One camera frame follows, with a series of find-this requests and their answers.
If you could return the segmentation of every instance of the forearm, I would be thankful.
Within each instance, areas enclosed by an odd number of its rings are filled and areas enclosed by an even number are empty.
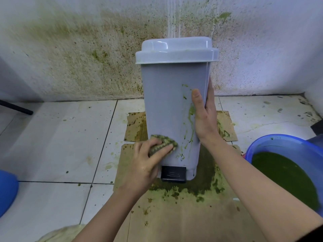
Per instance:
[[[113,242],[119,228],[140,196],[121,186],[76,236],[73,242]]]
[[[323,223],[316,212],[263,175],[222,139],[214,138],[206,147],[268,241],[296,241]]]

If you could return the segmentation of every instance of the floor tile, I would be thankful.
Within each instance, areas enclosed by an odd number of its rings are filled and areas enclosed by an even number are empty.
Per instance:
[[[116,100],[27,104],[0,136],[0,168],[23,181],[92,182]]]
[[[114,183],[120,158],[121,146],[127,128],[127,116],[130,112],[145,111],[143,99],[118,100],[107,135],[102,156],[95,174],[94,183]]]
[[[6,127],[10,124],[10,122],[14,119],[16,114],[24,115],[16,110],[9,109],[4,106],[0,106],[0,135],[6,129]]]
[[[257,138],[268,134],[288,134],[302,139],[314,137],[310,128],[320,117],[301,96],[220,97],[228,110],[241,151]]]
[[[79,224],[89,190],[89,184],[20,183],[16,200],[0,218],[0,241],[34,242]]]
[[[81,224],[87,224],[113,194],[111,184],[93,184],[84,210]]]

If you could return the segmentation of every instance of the foot pedal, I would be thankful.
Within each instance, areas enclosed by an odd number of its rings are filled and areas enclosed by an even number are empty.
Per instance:
[[[163,182],[186,183],[186,167],[162,166],[160,178]]]

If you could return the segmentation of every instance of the wall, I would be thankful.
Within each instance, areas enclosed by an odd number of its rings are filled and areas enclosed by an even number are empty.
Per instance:
[[[152,38],[209,36],[216,95],[301,93],[323,75],[321,0],[2,0],[0,98],[142,97],[134,54]]]
[[[320,116],[323,117],[323,77],[308,87],[305,97]]]

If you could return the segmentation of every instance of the black pipe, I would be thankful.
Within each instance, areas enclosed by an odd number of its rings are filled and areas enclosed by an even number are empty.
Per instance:
[[[3,101],[3,100],[0,100],[0,105],[5,106],[5,107],[7,107],[9,109],[17,110],[17,111],[19,111],[21,113],[25,113],[25,114],[28,114],[28,115],[32,115],[34,113],[33,111],[31,111],[29,109],[25,109],[25,108],[19,107],[17,105],[13,105],[13,104],[8,103],[8,102]]]

